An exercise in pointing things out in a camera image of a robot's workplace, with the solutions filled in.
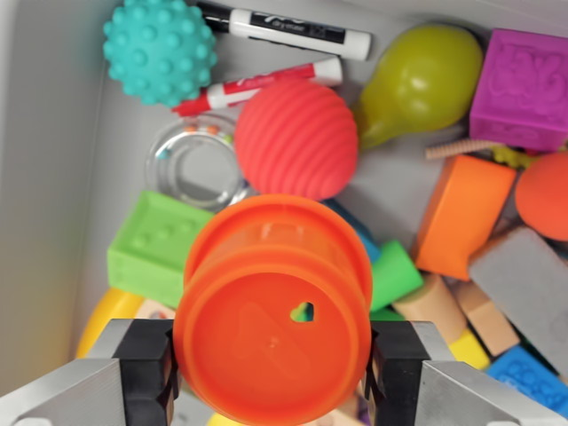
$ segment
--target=purple foam block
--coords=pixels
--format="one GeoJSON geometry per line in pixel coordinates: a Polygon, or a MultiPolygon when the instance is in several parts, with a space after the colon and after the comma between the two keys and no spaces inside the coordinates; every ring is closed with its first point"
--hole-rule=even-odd
{"type": "Polygon", "coordinates": [[[469,120],[472,138],[556,151],[568,138],[568,38],[494,30],[469,120]]]}

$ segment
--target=blue lego-like block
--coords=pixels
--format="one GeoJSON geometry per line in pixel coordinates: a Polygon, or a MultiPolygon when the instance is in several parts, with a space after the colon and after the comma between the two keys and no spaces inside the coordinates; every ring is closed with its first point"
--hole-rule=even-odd
{"type": "Polygon", "coordinates": [[[568,386],[522,347],[515,346],[507,351],[487,373],[552,411],[568,417],[568,386]]]}
{"type": "Polygon", "coordinates": [[[345,222],[347,222],[351,227],[357,232],[357,235],[361,239],[361,242],[365,246],[367,255],[371,263],[373,264],[379,257],[381,257],[381,250],[376,246],[373,241],[373,235],[366,226],[360,223],[360,221],[353,216],[348,209],[342,206],[339,202],[330,198],[329,200],[324,200],[321,202],[324,206],[329,207],[339,216],[341,216],[345,222]]]}

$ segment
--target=dry erase marker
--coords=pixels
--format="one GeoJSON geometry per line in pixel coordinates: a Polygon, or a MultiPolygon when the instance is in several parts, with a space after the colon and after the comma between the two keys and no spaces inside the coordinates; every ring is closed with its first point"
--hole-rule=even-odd
{"type": "Polygon", "coordinates": [[[241,78],[233,82],[213,84],[207,89],[202,89],[197,99],[186,100],[172,111],[183,117],[197,115],[211,109],[233,107],[249,100],[263,87],[288,78],[303,78],[324,86],[337,86],[343,82],[341,61],[333,57],[268,74],[241,78]]]}
{"type": "Polygon", "coordinates": [[[367,59],[371,35],[353,29],[198,1],[203,18],[216,31],[234,36],[325,51],[346,59],[367,59]]]}

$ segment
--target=red marker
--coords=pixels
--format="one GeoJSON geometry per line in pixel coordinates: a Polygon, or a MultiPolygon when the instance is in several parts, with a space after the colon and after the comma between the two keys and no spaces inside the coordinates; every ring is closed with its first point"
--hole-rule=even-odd
{"type": "Polygon", "coordinates": [[[186,100],[172,108],[172,111],[183,117],[198,115],[211,109],[234,107],[252,98],[263,87],[288,78],[305,78],[324,86],[336,86],[343,81],[341,62],[339,58],[333,57],[234,82],[213,84],[201,90],[197,99],[186,100]]]}

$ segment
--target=green block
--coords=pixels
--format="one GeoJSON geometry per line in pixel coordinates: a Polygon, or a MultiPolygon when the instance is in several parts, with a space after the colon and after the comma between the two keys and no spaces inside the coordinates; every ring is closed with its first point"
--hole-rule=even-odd
{"type": "Polygon", "coordinates": [[[371,266],[373,271],[371,312],[384,308],[424,283],[414,262],[398,241],[385,242],[381,246],[381,251],[381,257],[371,266]]]}
{"type": "Polygon", "coordinates": [[[371,312],[369,318],[372,321],[404,321],[405,317],[389,308],[384,308],[379,311],[371,312]]]}
{"type": "Polygon", "coordinates": [[[189,248],[212,217],[208,211],[144,191],[108,249],[109,285],[178,307],[189,248]]]}

